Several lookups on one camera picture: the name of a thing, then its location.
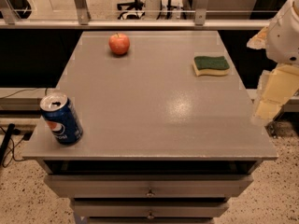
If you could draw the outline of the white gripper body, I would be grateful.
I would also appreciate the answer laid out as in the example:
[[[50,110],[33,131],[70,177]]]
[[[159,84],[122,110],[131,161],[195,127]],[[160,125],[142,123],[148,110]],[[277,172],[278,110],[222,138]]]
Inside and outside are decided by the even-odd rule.
[[[287,0],[270,21],[266,56],[276,63],[299,64],[299,0]]]

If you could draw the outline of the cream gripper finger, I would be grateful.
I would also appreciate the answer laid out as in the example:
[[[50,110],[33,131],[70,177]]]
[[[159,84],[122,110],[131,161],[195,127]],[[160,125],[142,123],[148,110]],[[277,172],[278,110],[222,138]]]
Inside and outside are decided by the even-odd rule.
[[[264,126],[299,90],[299,66],[279,63],[272,71],[263,70],[254,100],[251,121]]]
[[[247,43],[247,47],[250,49],[264,49],[265,41],[267,37],[268,27],[265,26],[255,36],[253,36]]]

